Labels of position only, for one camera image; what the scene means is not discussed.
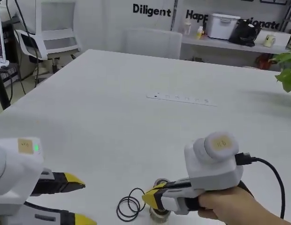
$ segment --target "black cable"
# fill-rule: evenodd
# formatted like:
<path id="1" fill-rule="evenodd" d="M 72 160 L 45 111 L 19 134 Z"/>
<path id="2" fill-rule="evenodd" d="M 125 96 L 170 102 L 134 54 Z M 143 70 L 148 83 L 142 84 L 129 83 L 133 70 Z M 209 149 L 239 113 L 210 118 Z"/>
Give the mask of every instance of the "black cable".
<path id="1" fill-rule="evenodd" d="M 235 160 L 236 160 L 236 165 L 249 165 L 253 162 L 261 162 L 265 165 L 267 165 L 271 170 L 274 172 L 279 186 L 281 190 L 281 212 L 280 212 L 280 218 L 284 219 L 285 215 L 285 189 L 284 189 L 284 184 L 282 182 L 282 179 L 278 173 L 278 171 L 275 169 L 275 167 L 270 164 L 268 161 L 262 159 L 262 158 L 256 158 L 256 157 L 251 157 L 249 153 L 238 153 L 235 155 Z"/>
<path id="2" fill-rule="evenodd" d="M 36 78 L 35 78 L 35 86 L 34 86 L 34 88 L 36 88 L 36 87 L 37 87 L 37 84 L 38 84 L 38 76 L 39 76 L 39 64 L 38 64 L 39 59 L 38 59 L 37 49 L 36 49 L 36 47 L 35 47 L 35 45 L 34 45 L 34 43 L 33 43 L 33 41 L 32 41 L 32 38 L 31 38 L 31 36 L 30 36 L 30 33 L 29 33 L 29 30 L 28 30 L 28 27 L 27 27 L 27 25 L 26 25 L 26 23 L 25 23 L 25 21 L 24 21 L 23 13 L 22 13 L 22 11 L 21 11 L 21 9 L 20 9 L 20 7 L 19 7 L 18 1 L 17 1 L 17 0 L 14 0 L 14 1 L 15 1 L 16 6 L 17 6 L 17 9 L 18 9 L 18 12 L 19 12 L 20 18 L 21 18 L 21 20 L 22 20 L 22 22 L 23 22 L 23 26 L 24 26 L 25 32 L 26 32 L 27 35 L 28 35 L 28 38 L 29 38 L 30 44 L 33 46 L 33 49 L 34 49 L 34 52 L 35 52 L 35 55 L 36 55 L 36 60 L 37 60 L 37 63 L 36 63 L 36 64 L 37 64 L 37 65 L 36 65 L 36 66 L 37 66 L 37 74 L 36 74 Z"/>
<path id="3" fill-rule="evenodd" d="M 18 35 L 18 33 L 15 31 L 15 27 L 14 27 L 14 24 L 13 24 L 13 22 L 12 22 L 12 16 L 11 16 L 11 13 L 10 13 L 10 10 L 9 10 L 9 6 L 8 6 L 8 0 L 6 0 L 6 8 L 7 8 L 7 11 L 8 11 L 9 18 L 10 18 L 10 24 L 11 24 L 11 26 L 12 26 L 13 33 L 16 34 L 18 40 L 20 40 L 20 39 L 19 39 L 19 35 Z M 18 80 L 19 80 L 20 85 L 21 85 L 21 87 L 22 87 L 23 93 L 26 95 L 26 92 L 25 92 L 25 90 L 24 90 L 24 86 L 23 86 L 23 82 L 22 82 L 22 76 L 21 76 L 21 73 L 20 73 L 20 66 L 21 66 L 22 62 L 23 62 L 23 54 L 20 54 L 20 60 L 19 60 L 19 63 L 18 63 L 17 74 L 18 74 Z"/>
<path id="4" fill-rule="evenodd" d="M 278 171 L 275 169 L 275 167 L 270 164 L 268 161 L 262 159 L 262 158 L 256 158 L 256 157 L 251 157 L 252 159 L 252 162 L 261 162 L 265 165 L 267 165 L 269 168 L 271 168 L 271 170 L 274 172 L 278 182 L 279 182 L 279 185 L 280 185 L 280 190 L 281 190 L 281 213 L 280 213 L 280 218 L 281 219 L 284 219 L 284 215 L 285 215 L 285 189 L 284 189 L 284 185 L 283 185 L 283 182 L 282 182 L 282 179 L 278 173 Z"/>
<path id="5" fill-rule="evenodd" d="M 12 76 L 9 74 L 9 72 L 7 71 L 7 74 L 8 74 L 8 76 L 9 76 L 9 78 L 10 78 L 10 86 L 11 86 L 11 95 L 10 95 L 10 99 L 9 99 L 9 102 L 10 102 L 10 104 L 11 104 L 11 101 L 12 101 L 12 98 L 13 98 L 13 81 L 12 81 Z"/>
<path id="6" fill-rule="evenodd" d="M 140 213 L 140 212 L 145 208 L 145 206 L 146 206 L 146 203 L 145 203 L 144 206 L 143 206 L 142 208 L 140 208 L 140 202 L 139 202 L 135 197 L 132 197 L 132 196 L 131 196 L 131 194 L 132 194 L 135 190 L 139 190 L 139 191 L 141 191 L 143 194 L 145 194 L 145 192 L 144 192 L 142 189 L 140 189 L 140 188 L 137 187 L 137 188 L 131 190 L 131 192 L 130 192 L 130 194 L 129 194 L 128 196 L 122 198 L 122 199 L 119 201 L 119 203 L 118 203 L 118 205 L 117 205 L 117 207 L 116 207 L 116 214 L 117 214 L 117 217 L 118 217 L 121 221 L 123 221 L 123 222 L 131 222 L 131 221 L 133 221 L 134 219 L 136 219 L 136 217 L 138 216 L 138 214 L 139 214 L 139 213 Z M 129 207 L 129 209 L 131 210 L 131 212 L 133 213 L 133 215 L 125 215 L 125 214 L 121 211 L 120 206 L 121 206 L 122 203 L 125 203 L 125 202 L 128 204 L 128 207 Z M 132 209 L 132 207 L 130 206 L 130 203 L 133 203 L 133 204 L 136 206 L 136 209 L 137 209 L 137 210 Z"/>

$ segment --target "white container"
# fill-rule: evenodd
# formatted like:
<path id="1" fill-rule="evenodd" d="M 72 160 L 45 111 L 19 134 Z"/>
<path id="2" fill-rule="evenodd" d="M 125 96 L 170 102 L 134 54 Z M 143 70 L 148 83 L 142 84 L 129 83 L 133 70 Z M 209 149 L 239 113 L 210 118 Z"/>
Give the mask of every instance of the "white container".
<path id="1" fill-rule="evenodd" d="M 184 23 L 184 35 L 189 35 L 190 33 L 191 33 L 191 21 L 189 18 L 187 18 Z"/>
<path id="2" fill-rule="evenodd" d="M 228 40 L 240 16 L 213 13 L 207 22 L 207 35 L 210 38 Z"/>

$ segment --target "potted plant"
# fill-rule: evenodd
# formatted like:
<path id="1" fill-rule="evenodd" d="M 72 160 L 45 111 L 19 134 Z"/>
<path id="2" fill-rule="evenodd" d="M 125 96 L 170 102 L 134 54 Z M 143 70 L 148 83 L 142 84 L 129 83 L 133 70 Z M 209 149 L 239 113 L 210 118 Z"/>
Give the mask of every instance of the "potted plant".
<path id="1" fill-rule="evenodd" d="M 286 92 L 291 91 L 291 52 L 282 53 L 271 59 L 283 68 L 281 73 L 277 76 L 278 81 L 282 83 L 283 89 Z"/>

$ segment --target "bottle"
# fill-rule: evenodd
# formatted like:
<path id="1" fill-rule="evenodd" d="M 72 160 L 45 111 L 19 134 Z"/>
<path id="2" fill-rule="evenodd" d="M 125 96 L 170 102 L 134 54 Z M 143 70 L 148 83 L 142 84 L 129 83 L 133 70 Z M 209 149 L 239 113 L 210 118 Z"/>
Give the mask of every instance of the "bottle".
<path id="1" fill-rule="evenodd" d="M 191 21 L 187 18 L 184 22 L 184 35 L 189 35 L 191 32 Z"/>
<path id="2" fill-rule="evenodd" d="M 203 27 L 200 26 L 199 29 L 198 29 L 198 31 L 197 31 L 196 39 L 197 40 L 201 39 L 202 34 L 203 34 Z"/>

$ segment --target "white table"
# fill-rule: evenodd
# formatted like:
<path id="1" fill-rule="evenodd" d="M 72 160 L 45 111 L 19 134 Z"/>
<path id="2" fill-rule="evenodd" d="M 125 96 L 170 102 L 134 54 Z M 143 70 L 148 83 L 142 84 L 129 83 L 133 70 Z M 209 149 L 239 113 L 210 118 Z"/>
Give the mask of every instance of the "white table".
<path id="1" fill-rule="evenodd" d="M 187 176 L 184 146 L 217 130 L 232 132 L 240 151 L 264 158 L 286 187 L 291 220 L 291 94 L 275 72 L 89 50 L 0 114 L 0 137 L 38 136 L 45 166 L 69 172 L 86 188 L 30 201 L 84 213 L 101 225 L 121 224 L 118 201 L 157 178 Z M 217 107 L 149 99 L 161 91 L 208 98 Z M 243 181 L 280 213 L 271 170 L 245 166 Z M 148 225 L 148 210 L 133 224 Z M 171 215 L 170 225 L 215 225 L 196 213 Z"/>

